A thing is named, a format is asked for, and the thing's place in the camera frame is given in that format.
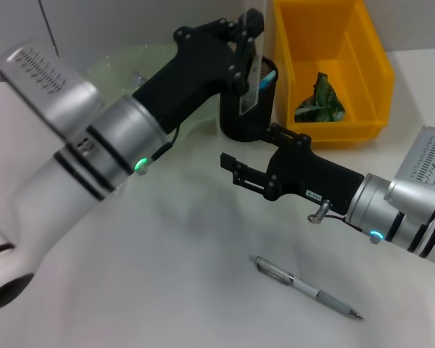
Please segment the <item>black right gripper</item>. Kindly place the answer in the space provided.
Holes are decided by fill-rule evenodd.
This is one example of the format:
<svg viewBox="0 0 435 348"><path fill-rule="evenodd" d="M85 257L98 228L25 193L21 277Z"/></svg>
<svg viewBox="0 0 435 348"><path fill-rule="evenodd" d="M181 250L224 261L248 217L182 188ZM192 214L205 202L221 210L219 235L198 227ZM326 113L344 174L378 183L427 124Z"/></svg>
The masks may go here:
<svg viewBox="0 0 435 348"><path fill-rule="evenodd" d="M278 147L270 158L266 173L255 170L235 157L222 153L220 166L232 173L234 185L275 201L295 194L321 204L328 200L331 210L346 215L364 175L330 162L311 150L311 138L272 123L263 141Z"/></svg>

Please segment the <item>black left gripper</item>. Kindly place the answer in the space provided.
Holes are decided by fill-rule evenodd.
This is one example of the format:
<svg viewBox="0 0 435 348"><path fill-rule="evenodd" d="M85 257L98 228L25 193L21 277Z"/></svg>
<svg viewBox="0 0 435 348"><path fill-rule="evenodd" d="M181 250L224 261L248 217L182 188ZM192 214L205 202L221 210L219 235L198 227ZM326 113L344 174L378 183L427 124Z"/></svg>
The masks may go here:
<svg viewBox="0 0 435 348"><path fill-rule="evenodd" d="M264 15L256 9L236 22L220 18L195 28L180 27L173 34L175 56L133 98L171 133L210 97L243 96L256 54L254 38L263 31Z"/></svg>

